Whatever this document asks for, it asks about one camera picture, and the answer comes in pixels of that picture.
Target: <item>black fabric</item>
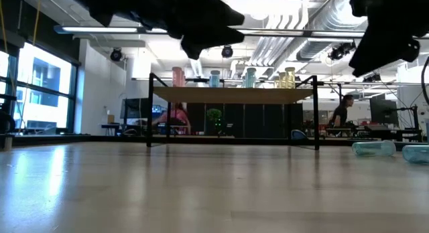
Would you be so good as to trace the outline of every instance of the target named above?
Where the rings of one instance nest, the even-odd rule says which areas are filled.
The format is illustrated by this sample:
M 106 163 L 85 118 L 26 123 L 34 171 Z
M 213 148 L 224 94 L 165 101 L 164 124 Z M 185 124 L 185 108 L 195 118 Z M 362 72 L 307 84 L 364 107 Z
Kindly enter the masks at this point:
M 334 111 L 334 116 L 332 116 L 330 124 L 335 124 L 337 116 L 340 116 L 340 126 L 344 126 L 347 120 L 347 108 L 343 105 L 338 106 Z

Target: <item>ceiling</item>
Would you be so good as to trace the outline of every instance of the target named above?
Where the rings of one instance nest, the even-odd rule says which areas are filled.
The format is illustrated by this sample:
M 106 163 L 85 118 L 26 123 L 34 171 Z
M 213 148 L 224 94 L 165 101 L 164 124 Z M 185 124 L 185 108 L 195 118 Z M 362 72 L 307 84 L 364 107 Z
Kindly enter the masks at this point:
M 30 5 L 36 7 L 38 0 L 25 0 Z M 225 3 L 244 3 L 240 5 L 240 9 L 245 11 L 258 11 L 256 8 L 262 8 L 258 13 L 263 13 L 265 10 L 274 9 L 276 6 L 279 8 L 288 9 L 285 6 L 284 1 L 280 0 L 224 0 Z M 311 17 L 313 13 L 318 11 L 326 0 L 305 0 L 308 8 L 308 17 Z M 101 26 L 93 18 L 89 16 L 86 9 L 82 8 L 73 0 L 42 0 L 41 12 L 57 21 L 60 25 L 79 25 L 79 26 Z M 246 14 L 245 23 L 242 25 L 244 28 L 264 28 L 268 26 L 268 17 L 262 20 L 261 15 L 250 15 Z M 122 19 L 120 17 L 114 17 L 111 26 L 139 26 L 138 23 Z M 155 60 L 152 62 L 152 70 L 154 72 L 165 72 L 170 71 L 173 66 L 189 67 L 190 61 L 186 57 L 186 54 L 180 49 L 180 41 L 174 40 L 166 35 L 87 35 L 86 38 L 92 40 L 92 45 L 98 47 L 99 51 L 109 54 L 112 48 L 105 46 L 109 42 L 126 42 L 126 41 L 144 41 L 150 51 L 155 56 Z M 261 43 L 260 37 L 246 37 L 243 43 L 233 45 L 234 55 L 232 58 L 224 59 L 221 56 L 222 47 L 211 48 L 201 55 L 201 64 L 203 68 L 225 68 L 230 70 L 231 63 L 233 60 L 245 60 L 248 61 L 253 55 L 258 45 Z M 423 48 L 427 48 L 429 45 L 424 44 Z M 127 57 L 136 57 L 139 53 L 139 48 L 123 48 L 123 51 L 127 54 Z M 342 81 L 351 81 L 352 70 L 348 67 L 348 60 L 350 56 L 347 56 L 334 66 L 329 66 L 323 59 L 318 57 L 310 63 L 305 63 L 302 67 L 302 72 L 305 75 L 317 74 L 326 80 L 338 78 L 341 76 Z M 283 62 L 281 58 L 277 58 L 277 61 Z M 395 78 L 396 64 L 393 66 L 387 66 L 384 68 L 383 76 L 386 80 Z

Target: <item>computer monitor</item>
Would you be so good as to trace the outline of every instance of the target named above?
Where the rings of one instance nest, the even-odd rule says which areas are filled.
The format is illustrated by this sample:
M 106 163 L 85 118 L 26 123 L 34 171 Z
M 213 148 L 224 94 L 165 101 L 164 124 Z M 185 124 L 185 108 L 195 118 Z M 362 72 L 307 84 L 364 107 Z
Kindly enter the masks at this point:
M 121 119 L 125 116 L 125 106 L 127 107 L 127 119 L 147 118 L 148 98 L 133 98 L 122 100 Z
M 397 119 L 396 102 L 372 98 L 369 101 L 371 107 L 371 121 L 379 124 L 399 125 Z

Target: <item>potted plant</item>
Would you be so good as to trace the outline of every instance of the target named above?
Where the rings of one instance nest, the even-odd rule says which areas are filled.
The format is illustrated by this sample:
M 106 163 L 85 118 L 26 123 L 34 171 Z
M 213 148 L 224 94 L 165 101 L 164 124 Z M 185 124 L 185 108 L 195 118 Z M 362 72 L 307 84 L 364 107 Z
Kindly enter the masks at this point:
M 207 119 L 213 124 L 215 133 L 214 135 L 220 135 L 222 131 L 222 112 L 219 109 L 209 109 L 207 111 Z

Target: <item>person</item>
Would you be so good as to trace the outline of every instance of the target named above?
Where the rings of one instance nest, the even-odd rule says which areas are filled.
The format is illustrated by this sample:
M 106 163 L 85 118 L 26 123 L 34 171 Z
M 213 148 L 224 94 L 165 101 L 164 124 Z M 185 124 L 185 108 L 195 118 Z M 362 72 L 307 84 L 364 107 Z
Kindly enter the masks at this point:
M 334 127 L 343 127 L 347 121 L 347 108 L 353 106 L 353 95 L 343 96 L 340 105 L 335 109 L 332 118 L 329 120 L 329 125 Z
M 158 123 L 167 123 L 167 113 L 168 112 L 164 112 L 159 118 L 157 118 L 152 122 L 152 125 L 157 125 Z M 190 122 L 188 119 L 188 113 L 184 109 L 183 104 L 181 102 L 172 104 L 170 118 L 177 119 L 178 121 L 186 125 L 187 133 L 190 134 Z

